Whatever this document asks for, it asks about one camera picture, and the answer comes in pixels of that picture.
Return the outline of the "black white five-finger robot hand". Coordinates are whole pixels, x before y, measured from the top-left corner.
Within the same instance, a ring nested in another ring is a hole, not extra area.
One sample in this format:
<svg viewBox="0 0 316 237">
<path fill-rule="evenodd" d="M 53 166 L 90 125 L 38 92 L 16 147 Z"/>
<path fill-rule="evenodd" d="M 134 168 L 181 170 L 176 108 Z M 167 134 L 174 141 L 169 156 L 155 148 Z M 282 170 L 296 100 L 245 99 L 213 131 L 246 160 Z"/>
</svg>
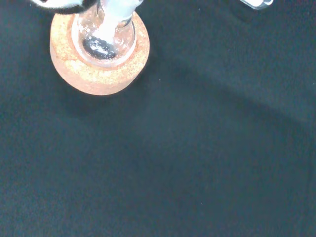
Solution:
<svg viewBox="0 0 316 237">
<path fill-rule="evenodd" d="M 91 7 L 89 0 L 31 0 L 30 2 L 58 14 L 81 13 Z"/>
</svg>

